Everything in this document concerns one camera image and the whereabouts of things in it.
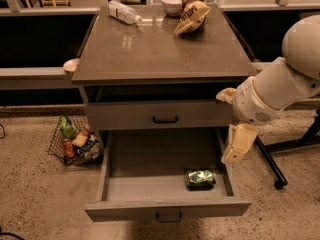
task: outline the concrete floor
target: concrete floor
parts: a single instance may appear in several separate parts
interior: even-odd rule
[[[261,139],[269,144],[299,138],[313,123],[319,105],[286,111],[260,127]],[[274,155],[289,181],[282,190],[273,187],[275,177],[256,147],[233,165],[239,195],[252,201],[241,217],[93,223],[84,206],[96,200],[100,166],[64,167],[47,154],[59,117],[82,113],[81,107],[68,106],[0,108],[6,130],[0,139],[3,232],[32,240],[319,239],[319,145]]]

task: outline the wire basket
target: wire basket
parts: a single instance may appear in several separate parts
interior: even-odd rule
[[[84,127],[88,123],[88,120],[87,120],[86,116],[84,116],[84,115],[72,115],[72,116],[70,115],[70,116],[68,116],[68,118],[75,126],[74,128],[77,131],[77,133],[79,133],[81,128]],[[87,165],[90,163],[92,164],[93,162],[95,164],[100,163],[101,157],[102,157],[101,152],[100,152],[98,158],[96,158],[94,160],[88,160],[88,161],[79,161],[79,160],[77,160],[77,158],[70,159],[66,156],[66,154],[63,150],[63,142],[65,140],[65,137],[63,136],[63,134],[59,128],[60,120],[61,120],[61,117],[59,118],[56,129],[54,131],[54,134],[53,134],[53,137],[52,137],[52,140],[50,143],[50,147],[48,149],[48,154],[55,156],[65,166]]]

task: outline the table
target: table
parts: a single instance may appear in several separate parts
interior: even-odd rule
[[[104,149],[94,221],[242,215],[250,202],[220,162],[218,127],[233,120],[215,99],[255,75],[246,53],[214,4],[201,32],[174,37],[178,18],[161,6],[135,6],[138,26],[102,7],[73,74],[90,125]],[[211,168],[210,191],[189,191],[188,168]]]

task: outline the drawer handle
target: drawer handle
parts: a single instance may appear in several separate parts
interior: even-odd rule
[[[170,219],[170,220],[166,220],[166,219],[160,219],[159,213],[156,213],[156,218],[158,222],[180,222],[182,219],[182,214],[181,212],[178,213],[178,218],[177,219]]]
[[[175,116],[173,120],[159,120],[154,116],[152,117],[152,121],[155,124],[175,124],[176,122],[178,122],[178,116]]]

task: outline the brown tabletop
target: brown tabletop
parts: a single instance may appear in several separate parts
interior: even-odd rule
[[[143,21],[127,25],[102,7],[90,33],[75,84],[197,82],[255,75],[223,13],[210,5],[203,31],[174,37],[179,18],[159,5],[133,6]]]

